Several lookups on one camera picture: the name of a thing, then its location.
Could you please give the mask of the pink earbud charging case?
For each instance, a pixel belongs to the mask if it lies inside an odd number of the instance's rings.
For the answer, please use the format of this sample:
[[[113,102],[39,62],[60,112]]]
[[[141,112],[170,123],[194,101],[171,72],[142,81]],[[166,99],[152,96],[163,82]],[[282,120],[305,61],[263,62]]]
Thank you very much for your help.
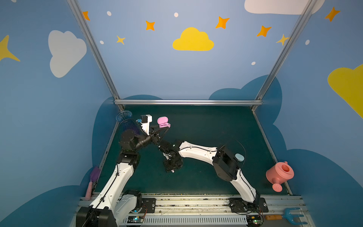
[[[169,119],[166,116],[159,117],[158,120],[157,120],[159,128],[166,128],[166,127],[170,128],[171,125],[170,125],[170,123],[168,121],[169,121]]]

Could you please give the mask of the light blue earbud case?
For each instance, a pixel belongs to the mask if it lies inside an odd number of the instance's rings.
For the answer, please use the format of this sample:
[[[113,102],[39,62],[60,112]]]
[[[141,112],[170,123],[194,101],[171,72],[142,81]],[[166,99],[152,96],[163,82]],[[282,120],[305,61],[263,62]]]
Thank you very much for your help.
[[[243,162],[245,160],[245,157],[241,154],[235,154],[235,158],[239,161],[239,162]]]

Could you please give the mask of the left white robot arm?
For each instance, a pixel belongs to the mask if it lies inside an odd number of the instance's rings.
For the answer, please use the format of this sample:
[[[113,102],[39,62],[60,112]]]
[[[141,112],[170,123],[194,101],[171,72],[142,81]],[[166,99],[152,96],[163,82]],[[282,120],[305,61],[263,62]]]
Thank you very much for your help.
[[[140,162],[139,151],[162,140],[161,132],[168,127],[152,127],[149,134],[142,129],[139,132],[128,129],[122,133],[122,150],[110,179],[100,194],[87,207],[81,207],[76,215],[76,227],[118,227],[126,216],[142,208],[141,192],[128,190],[122,194],[128,180],[132,177]]]

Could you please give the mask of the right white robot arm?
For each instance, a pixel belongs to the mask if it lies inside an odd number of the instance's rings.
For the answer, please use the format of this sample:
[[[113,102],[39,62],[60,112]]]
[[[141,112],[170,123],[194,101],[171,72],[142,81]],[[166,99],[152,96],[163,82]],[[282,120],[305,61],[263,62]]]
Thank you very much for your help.
[[[165,157],[164,167],[167,172],[180,169],[183,166],[184,158],[200,160],[212,165],[219,178],[230,182],[243,201],[254,204],[259,202],[259,194],[247,181],[239,167],[237,158],[226,146],[220,148],[203,147],[187,141],[176,141],[175,143],[161,141],[158,149]]]

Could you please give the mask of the purple ribbed glass vase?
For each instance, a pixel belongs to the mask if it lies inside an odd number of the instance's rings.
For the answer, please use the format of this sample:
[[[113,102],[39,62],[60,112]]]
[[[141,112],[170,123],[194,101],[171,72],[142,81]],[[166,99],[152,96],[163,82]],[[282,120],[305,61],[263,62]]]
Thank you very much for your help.
[[[120,135],[127,130],[132,130],[136,135],[140,135],[140,128],[136,121],[132,118],[132,112],[123,110],[116,115],[116,121],[119,122]]]

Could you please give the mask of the green circuit board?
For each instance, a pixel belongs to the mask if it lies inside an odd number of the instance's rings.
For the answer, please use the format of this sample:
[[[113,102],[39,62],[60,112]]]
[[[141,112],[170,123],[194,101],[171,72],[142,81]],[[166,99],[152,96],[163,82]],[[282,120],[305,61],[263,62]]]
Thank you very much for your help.
[[[263,224],[263,218],[260,215],[246,216],[247,227],[260,227]]]
[[[129,216],[127,219],[128,224],[142,224],[144,218],[142,216]]]

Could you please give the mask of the right green circuit board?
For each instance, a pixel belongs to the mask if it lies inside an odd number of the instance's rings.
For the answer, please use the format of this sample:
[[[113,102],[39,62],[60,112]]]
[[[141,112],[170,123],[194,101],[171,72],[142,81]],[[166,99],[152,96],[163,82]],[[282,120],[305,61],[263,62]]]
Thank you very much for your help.
[[[263,218],[260,215],[246,216],[247,227],[260,227],[263,224]]]

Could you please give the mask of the pink toy watering can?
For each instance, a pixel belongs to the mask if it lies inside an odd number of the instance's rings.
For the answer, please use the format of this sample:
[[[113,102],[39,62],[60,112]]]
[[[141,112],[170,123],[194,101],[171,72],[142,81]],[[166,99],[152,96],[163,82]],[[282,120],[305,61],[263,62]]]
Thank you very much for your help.
[[[266,178],[272,184],[272,189],[278,193],[283,190],[282,184],[294,176],[295,173],[287,161],[276,163],[266,172]]]

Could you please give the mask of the aluminium back frame rail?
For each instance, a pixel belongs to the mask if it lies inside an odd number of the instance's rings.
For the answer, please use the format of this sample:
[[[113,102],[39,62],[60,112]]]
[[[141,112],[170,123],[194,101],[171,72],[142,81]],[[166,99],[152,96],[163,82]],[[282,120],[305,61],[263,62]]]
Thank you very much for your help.
[[[176,106],[261,106],[261,100],[151,100],[115,99],[116,105],[176,105]]]

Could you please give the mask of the front aluminium rail bed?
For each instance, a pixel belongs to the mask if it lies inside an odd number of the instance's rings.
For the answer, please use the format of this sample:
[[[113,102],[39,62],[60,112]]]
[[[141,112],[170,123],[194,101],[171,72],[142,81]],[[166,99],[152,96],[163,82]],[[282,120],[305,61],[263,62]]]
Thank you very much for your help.
[[[143,194],[142,198],[155,198],[155,213],[144,215],[129,214],[123,227],[245,227],[246,216],[260,215],[264,227],[290,227],[286,220],[266,220],[266,215],[283,215],[286,208],[300,208],[291,211],[292,214],[302,214],[304,217],[295,218],[296,222],[308,222],[298,227],[313,227],[314,221],[300,196],[291,195],[262,195],[266,200],[267,213],[234,213],[229,208],[229,198],[239,198],[238,195],[228,194]],[[128,224],[129,216],[142,216],[142,224]]]

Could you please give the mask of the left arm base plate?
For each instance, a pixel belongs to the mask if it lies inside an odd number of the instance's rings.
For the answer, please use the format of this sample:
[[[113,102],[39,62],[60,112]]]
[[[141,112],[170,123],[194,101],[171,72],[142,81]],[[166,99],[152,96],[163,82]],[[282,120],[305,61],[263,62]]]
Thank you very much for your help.
[[[156,199],[155,198],[143,198],[142,202],[138,201],[134,210],[131,213],[155,213]]]

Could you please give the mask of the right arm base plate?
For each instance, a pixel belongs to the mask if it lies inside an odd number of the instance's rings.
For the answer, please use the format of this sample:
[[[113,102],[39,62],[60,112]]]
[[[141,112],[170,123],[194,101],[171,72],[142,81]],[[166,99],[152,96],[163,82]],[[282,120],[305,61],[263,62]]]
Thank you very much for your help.
[[[247,214],[269,212],[266,200],[264,198],[259,197],[255,202],[246,202],[242,198],[229,198],[228,200],[228,206],[234,213]]]

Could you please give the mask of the aluminium left frame post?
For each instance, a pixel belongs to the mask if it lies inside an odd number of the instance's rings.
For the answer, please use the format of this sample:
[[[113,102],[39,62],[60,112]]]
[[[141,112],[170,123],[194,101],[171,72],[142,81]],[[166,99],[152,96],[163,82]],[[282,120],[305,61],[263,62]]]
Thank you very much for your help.
[[[99,52],[99,49],[97,47],[97,44],[94,40],[94,37],[91,33],[91,30],[88,26],[88,23],[87,23],[87,20],[85,19],[84,15],[83,15],[83,12],[81,11],[81,7],[78,3],[78,1],[76,0],[67,0],[67,3],[87,41],[87,44],[95,58],[95,61],[101,71],[101,74],[103,75],[106,83],[107,83],[107,86],[113,96],[113,99],[114,101],[116,101],[117,99],[120,99],[120,96],[117,92],[117,89],[116,89],[116,86],[112,80],[112,77],[110,76],[110,73],[107,69],[107,66]]]

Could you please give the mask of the aluminium frame post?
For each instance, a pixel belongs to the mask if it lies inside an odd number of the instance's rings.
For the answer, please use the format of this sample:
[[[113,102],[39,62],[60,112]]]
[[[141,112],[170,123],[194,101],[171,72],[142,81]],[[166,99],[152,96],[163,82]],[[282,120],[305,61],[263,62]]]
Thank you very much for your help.
[[[112,80],[112,77],[110,76],[110,73],[107,69],[107,66],[99,52],[99,49],[97,47],[97,44],[94,40],[94,37],[91,33],[91,30],[88,26],[88,23],[87,23],[87,20],[85,19],[84,15],[83,15],[83,12],[81,11],[81,7],[78,3],[78,1],[76,0],[67,0],[67,3],[87,41],[87,44],[95,58],[95,61],[101,71],[101,74],[103,75],[106,83],[107,83],[107,86],[113,96],[113,99],[114,101],[116,101],[117,99],[120,99],[120,96],[117,92],[117,89],[116,89],[116,86]]]
[[[297,20],[297,23],[295,24],[291,34],[290,38],[287,40],[286,44],[284,45],[281,53],[279,54],[275,64],[272,67],[272,70],[270,71],[269,75],[267,76],[266,80],[264,81],[261,89],[259,90],[255,101],[258,104],[255,104],[251,106],[251,110],[255,112],[258,106],[262,105],[262,100],[268,91],[269,87],[271,86],[273,80],[277,76],[279,70],[281,69],[284,61],[287,59],[290,51],[292,50],[294,44],[296,43],[297,39],[299,38],[299,35],[303,31],[304,27],[308,23],[311,15],[313,14],[313,9],[315,5],[318,3],[318,0],[309,0],[303,9],[299,19]]]

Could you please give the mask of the aluminium right frame post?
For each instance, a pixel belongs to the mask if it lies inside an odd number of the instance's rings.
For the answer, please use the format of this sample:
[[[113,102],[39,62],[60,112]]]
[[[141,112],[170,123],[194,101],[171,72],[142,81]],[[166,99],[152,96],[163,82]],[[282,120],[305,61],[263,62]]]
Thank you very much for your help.
[[[297,23],[295,24],[291,34],[290,38],[287,40],[286,44],[284,45],[281,53],[279,54],[275,64],[272,67],[272,70],[270,71],[269,75],[267,76],[266,80],[264,81],[261,89],[259,90],[255,101],[258,104],[255,104],[251,106],[251,110],[255,112],[258,106],[262,105],[262,100],[268,91],[269,87],[271,86],[273,80],[277,76],[279,70],[281,69],[284,61],[287,59],[290,51],[292,50],[294,44],[296,43],[297,39],[299,38],[299,35],[303,31],[304,27],[308,23],[311,15],[313,14],[313,9],[315,5],[318,3],[318,0],[309,0],[303,9],[299,19],[297,20]]]

